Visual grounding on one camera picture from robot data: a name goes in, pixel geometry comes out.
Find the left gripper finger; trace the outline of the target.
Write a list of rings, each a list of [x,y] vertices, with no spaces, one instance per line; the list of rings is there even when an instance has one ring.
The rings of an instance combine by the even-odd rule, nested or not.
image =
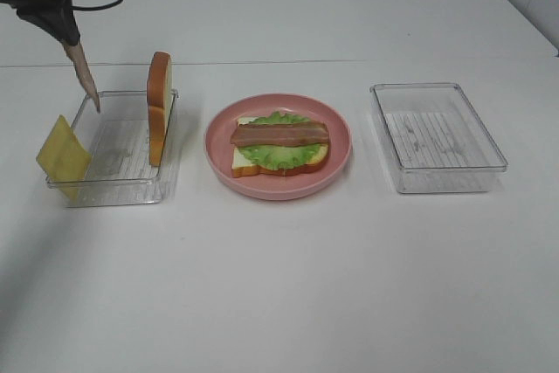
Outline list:
[[[54,8],[21,7],[17,16],[47,32],[61,43],[77,45],[79,29],[72,8],[58,6]]]

